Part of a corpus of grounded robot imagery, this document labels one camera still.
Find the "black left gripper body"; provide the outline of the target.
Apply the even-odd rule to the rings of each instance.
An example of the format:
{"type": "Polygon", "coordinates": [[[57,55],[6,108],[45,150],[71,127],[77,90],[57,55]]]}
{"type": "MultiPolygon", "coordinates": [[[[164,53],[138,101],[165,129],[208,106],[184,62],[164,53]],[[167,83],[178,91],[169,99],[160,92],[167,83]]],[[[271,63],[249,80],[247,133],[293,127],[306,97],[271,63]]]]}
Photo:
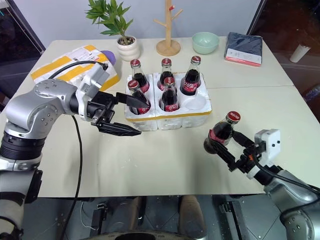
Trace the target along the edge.
{"type": "Polygon", "coordinates": [[[93,126],[102,127],[109,124],[115,114],[114,106],[118,100],[110,93],[99,91],[95,97],[87,103],[87,116],[93,126]]]}

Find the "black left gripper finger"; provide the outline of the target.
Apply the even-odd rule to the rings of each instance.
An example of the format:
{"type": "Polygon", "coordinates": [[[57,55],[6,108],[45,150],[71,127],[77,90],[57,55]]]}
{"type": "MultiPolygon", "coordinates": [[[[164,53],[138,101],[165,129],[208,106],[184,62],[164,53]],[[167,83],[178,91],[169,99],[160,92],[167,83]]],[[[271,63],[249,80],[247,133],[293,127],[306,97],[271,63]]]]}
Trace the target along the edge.
{"type": "Polygon", "coordinates": [[[138,136],[142,133],[138,129],[135,129],[129,125],[117,122],[100,122],[98,124],[98,130],[101,133],[110,134],[118,137],[133,137],[138,136]]]}
{"type": "Polygon", "coordinates": [[[126,104],[129,107],[139,109],[139,108],[149,108],[151,106],[147,101],[144,101],[139,97],[124,94],[121,92],[117,92],[115,97],[118,103],[126,104]]]}

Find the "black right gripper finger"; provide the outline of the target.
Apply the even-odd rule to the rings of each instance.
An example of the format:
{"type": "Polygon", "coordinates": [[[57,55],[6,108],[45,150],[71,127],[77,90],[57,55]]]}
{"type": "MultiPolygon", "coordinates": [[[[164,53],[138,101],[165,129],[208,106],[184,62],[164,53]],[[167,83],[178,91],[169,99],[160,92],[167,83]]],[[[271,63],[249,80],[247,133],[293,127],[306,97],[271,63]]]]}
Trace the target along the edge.
{"type": "Polygon", "coordinates": [[[234,131],[232,134],[232,138],[242,147],[245,149],[253,148],[255,146],[255,143],[246,137],[244,134],[238,131],[234,131]]]}
{"type": "Polygon", "coordinates": [[[228,149],[221,143],[215,143],[214,149],[216,154],[227,164],[229,168],[236,166],[235,157],[228,151],[228,149]]]}

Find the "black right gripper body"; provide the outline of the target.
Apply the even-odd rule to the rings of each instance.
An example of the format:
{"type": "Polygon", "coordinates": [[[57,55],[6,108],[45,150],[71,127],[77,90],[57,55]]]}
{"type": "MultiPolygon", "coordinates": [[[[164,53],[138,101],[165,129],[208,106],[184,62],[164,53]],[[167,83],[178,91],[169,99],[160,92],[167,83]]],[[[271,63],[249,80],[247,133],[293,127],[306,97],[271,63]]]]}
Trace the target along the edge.
{"type": "Polygon", "coordinates": [[[247,144],[242,155],[237,161],[233,161],[229,166],[229,171],[232,172],[239,169],[242,173],[249,173],[255,166],[254,156],[260,156],[266,150],[266,142],[247,144]]]}

